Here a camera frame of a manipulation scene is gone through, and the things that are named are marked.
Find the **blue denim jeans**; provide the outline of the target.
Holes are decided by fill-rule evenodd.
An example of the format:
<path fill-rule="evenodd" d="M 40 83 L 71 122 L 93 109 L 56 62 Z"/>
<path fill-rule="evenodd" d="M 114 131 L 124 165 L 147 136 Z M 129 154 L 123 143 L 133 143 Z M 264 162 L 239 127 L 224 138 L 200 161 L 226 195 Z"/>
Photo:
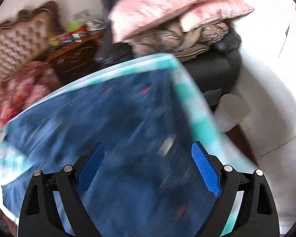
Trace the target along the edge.
<path fill-rule="evenodd" d="M 103 236 L 195 236 L 209 192 L 191 155 L 191 131 L 167 70 L 71 91 L 22 113 L 5 141 L 32 163 L 2 187 L 18 216 L 35 170 L 60 171 L 102 143 L 105 157 L 80 193 Z"/>

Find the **teal white checkered cloth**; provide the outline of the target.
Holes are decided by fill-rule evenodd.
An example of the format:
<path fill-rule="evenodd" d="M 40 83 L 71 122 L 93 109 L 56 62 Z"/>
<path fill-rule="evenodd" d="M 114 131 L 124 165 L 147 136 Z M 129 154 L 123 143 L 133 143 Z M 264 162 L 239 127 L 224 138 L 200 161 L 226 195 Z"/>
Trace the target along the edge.
<path fill-rule="evenodd" d="M 28 107 L 19 115 L 11 119 L 8 124 L 34 106 L 37 106 L 38 104 L 41 104 L 42 102 L 48 101 L 59 95 L 84 87 L 97 85 L 115 78 L 157 70 L 167 70 L 170 74 L 171 83 L 177 96 L 177 100 L 181 105 L 183 114 L 191 131 L 191 137 L 193 140 L 192 145 L 198 141 L 202 144 L 208 154 L 218 157 L 218 159 L 223 164 L 229 164 L 234 169 L 240 171 L 253 171 L 254 166 L 243 155 L 235 151 L 230 153 L 226 153 L 224 151 L 222 135 L 215 127 L 211 110 L 207 105 L 205 98 L 203 97 L 199 88 L 196 86 L 194 80 L 192 80 L 187 70 L 177 59 L 169 54 L 157 54 L 140 59 L 130 60 L 128 62 L 117 64 L 99 72 L 87 75 L 52 92 L 38 102 L 32 104 L 32 106 Z M 25 162 L 25 166 L 22 168 L 21 173 L 23 174 L 31 167 L 32 163 L 22 153 L 18 152 L 13 146 L 5 141 L 8 124 L 4 128 L 4 139 L 0 144 L 0 150 L 12 150 L 22 157 L 23 161 Z M 54 193 L 54 198 L 65 231 L 70 234 L 69 236 L 74 236 L 74 232 L 71 229 L 71 225 L 66 216 L 58 192 Z"/>

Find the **white plastic bin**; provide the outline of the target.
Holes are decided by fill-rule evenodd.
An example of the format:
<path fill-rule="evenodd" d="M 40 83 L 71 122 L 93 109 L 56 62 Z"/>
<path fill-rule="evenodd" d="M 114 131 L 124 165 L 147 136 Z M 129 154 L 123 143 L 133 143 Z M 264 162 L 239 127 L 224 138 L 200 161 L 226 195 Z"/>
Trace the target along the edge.
<path fill-rule="evenodd" d="M 241 123 L 250 111 L 244 99 L 234 94 L 226 94 L 219 100 L 214 112 L 214 121 L 221 132 L 228 132 Z"/>

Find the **red floral bed quilt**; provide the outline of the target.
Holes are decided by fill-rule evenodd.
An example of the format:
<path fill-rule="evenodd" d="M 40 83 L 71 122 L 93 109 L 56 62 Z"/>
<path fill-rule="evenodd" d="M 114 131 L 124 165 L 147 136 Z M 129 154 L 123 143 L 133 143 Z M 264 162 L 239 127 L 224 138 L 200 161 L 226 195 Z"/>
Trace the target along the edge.
<path fill-rule="evenodd" d="M 19 113 L 61 87 L 49 63 L 24 64 L 0 85 L 0 125 L 4 126 Z"/>

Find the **dark wooden nightstand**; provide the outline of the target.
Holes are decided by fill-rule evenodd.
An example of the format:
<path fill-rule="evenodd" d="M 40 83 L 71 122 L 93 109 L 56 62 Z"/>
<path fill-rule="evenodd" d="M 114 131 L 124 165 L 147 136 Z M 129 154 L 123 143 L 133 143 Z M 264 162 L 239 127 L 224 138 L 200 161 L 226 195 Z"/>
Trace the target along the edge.
<path fill-rule="evenodd" d="M 71 42 L 50 52 L 45 62 L 54 69 L 63 85 L 100 70 L 94 58 L 101 46 L 100 34 L 88 34 L 81 42 Z"/>

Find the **tufted beige headboard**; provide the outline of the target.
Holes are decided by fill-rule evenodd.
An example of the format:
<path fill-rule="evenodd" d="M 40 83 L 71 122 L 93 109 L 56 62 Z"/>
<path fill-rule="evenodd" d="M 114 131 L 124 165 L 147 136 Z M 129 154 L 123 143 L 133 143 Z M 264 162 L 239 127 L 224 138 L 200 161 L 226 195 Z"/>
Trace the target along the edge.
<path fill-rule="evenodd" d="M 16 20 L 1 23 L 0 86 L 25 63 L 47 53 L 51 38 L 63 31 L 55 1 L 33 10 L 21 10 Z"/>

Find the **beige plaid blanket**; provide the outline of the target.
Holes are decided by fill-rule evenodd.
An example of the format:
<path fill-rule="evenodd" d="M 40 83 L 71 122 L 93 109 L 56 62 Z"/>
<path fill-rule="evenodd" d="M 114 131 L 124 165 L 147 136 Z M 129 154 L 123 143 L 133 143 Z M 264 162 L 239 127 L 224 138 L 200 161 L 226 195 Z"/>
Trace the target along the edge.
<path fill-rule="evenodd" d="M 223 21 L 184 32 L 175 18 L 126 42 L 136 57 L 170 53 L 181 62 L 186 62 L 210 50 L 210 46 L 221 41 L 228 32 L 229 27 Z"/>

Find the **small pink pillow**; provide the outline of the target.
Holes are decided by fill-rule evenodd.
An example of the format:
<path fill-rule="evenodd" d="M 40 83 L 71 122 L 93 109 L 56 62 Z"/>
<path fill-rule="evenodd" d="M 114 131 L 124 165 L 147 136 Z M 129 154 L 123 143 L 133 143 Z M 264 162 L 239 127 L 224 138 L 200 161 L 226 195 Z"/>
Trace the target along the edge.
<path fill-rule="evenodd" d="M 253 11 L 254 8 L 243 0 L 206 0 L 180 15 L 179 22 L 182 31 L 189 32 L 200 26 L 244 16 Z"/>

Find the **large pink pillow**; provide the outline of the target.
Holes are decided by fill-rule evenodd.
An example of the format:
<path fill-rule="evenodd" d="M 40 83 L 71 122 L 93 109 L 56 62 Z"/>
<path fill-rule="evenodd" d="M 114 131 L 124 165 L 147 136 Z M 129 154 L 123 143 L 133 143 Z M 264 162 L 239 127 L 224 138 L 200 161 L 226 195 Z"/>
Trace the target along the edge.
<path fill-rule="evenodd" d="M 109 13 L 113 42 L 167 22 L 205 0 L 120 0 Z"/>

